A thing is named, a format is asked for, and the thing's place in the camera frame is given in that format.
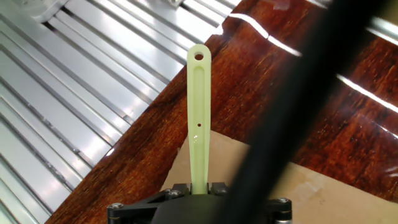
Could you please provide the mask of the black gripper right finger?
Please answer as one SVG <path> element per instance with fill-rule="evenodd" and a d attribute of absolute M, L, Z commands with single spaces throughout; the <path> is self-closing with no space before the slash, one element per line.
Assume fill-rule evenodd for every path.
<path fill-rule="evenodd" d="M 228 190 L 229 188 L 224 182 L 213 182 L 210 184 L 210 195 L 226 196 Z M 253 223 L 292 224 L 292 201 L 284 197 L 267 199 Z"/>

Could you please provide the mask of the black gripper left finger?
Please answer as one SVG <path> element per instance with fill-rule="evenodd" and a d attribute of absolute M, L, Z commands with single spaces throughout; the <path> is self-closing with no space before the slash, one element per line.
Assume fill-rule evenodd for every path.
<path fill-rule="evenodd" d="M 190 195 L 191 184 L 174 184 L 136 203 L 113 203 L 107 207 L 107 224 L 150 223 L 157 209 L 165 202 Z"/>

